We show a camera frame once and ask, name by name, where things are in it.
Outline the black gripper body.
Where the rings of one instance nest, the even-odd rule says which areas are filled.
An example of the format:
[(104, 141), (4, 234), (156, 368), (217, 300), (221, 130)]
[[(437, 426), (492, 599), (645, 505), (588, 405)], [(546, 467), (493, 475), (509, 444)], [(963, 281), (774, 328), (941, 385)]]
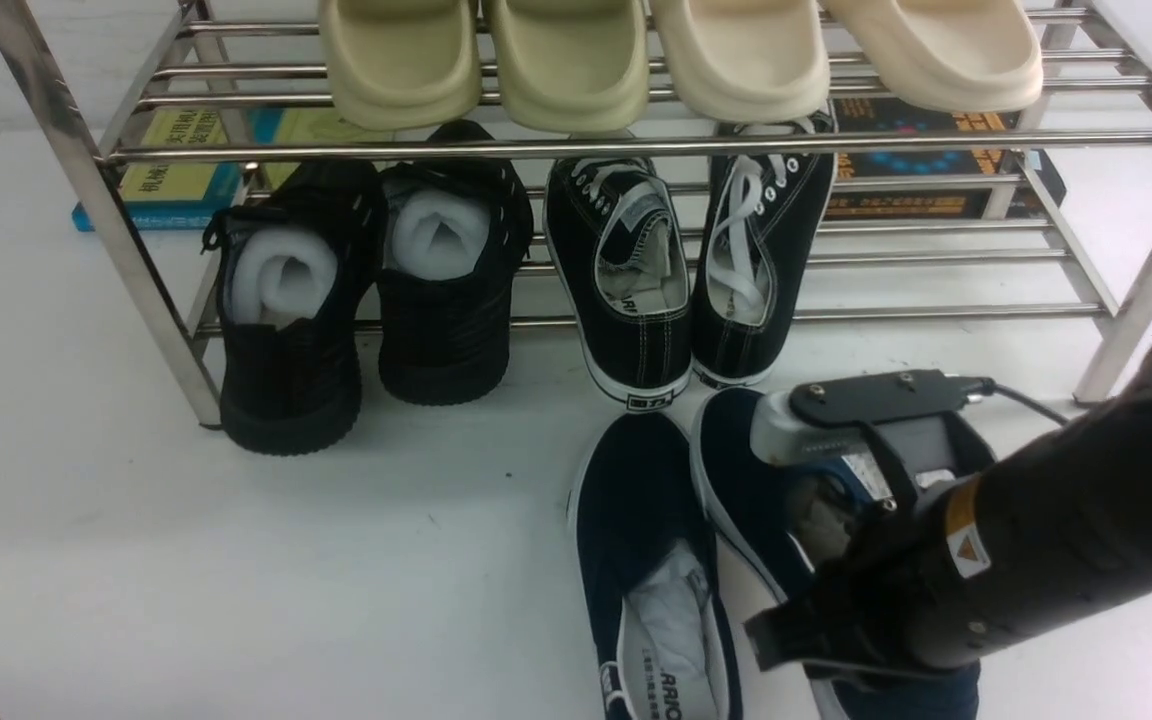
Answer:
[(977, 662), (977, 616), (954, 560), (972, 530), (946, 526), (947, 492), (887, 471), (893, 495), (861, 511), (846, 552), (812, 585), (746, 621), (764, 673), (799, 665), (877, 689), (948, 676)]

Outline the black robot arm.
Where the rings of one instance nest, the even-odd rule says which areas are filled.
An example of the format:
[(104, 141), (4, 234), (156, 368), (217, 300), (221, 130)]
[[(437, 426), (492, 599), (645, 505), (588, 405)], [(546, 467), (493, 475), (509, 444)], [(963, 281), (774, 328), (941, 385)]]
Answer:
[(748, 621), (760, 670), (867, 689), (941, 679), (1152, 593), (1152, 348), (1119, 396), (1001, 460), (960, 414), (993, 387), (920, 370), (756, 406), (765, 464), (867, 450), (892, 495), (806, 591)]

